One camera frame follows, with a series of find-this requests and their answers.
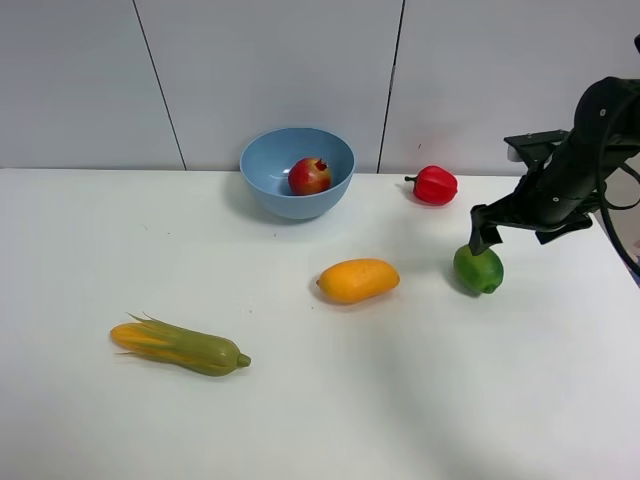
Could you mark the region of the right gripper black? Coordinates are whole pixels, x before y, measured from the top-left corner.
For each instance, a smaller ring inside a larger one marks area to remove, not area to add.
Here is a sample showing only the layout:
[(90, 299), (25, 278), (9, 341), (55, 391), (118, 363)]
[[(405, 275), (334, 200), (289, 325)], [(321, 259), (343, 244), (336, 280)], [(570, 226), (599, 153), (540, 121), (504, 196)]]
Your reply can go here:
[(501, 244), (499, 226), (531, 230), (541, 244), (590, 228), (595, 183), (593, 150), (560, 144), (545, 164), (528, 169), (510, 195), (471, 209), (471, 254)]

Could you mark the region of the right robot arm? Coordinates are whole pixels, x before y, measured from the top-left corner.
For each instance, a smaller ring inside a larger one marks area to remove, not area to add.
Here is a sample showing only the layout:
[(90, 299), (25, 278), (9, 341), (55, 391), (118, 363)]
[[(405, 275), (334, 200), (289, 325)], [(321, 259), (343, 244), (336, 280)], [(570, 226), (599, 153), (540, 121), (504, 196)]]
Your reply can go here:
[(592, 226), (590, 214), (614, 206), (604, 181), (639, 153), (639, 81), (606, 77), (580, 98), (569, 131), (510, 136), (508, 151), (527, 166), (514, 191), (471, 210), (471, 250), (502, 242), (498, 228), (532, 230), (544, 245)]

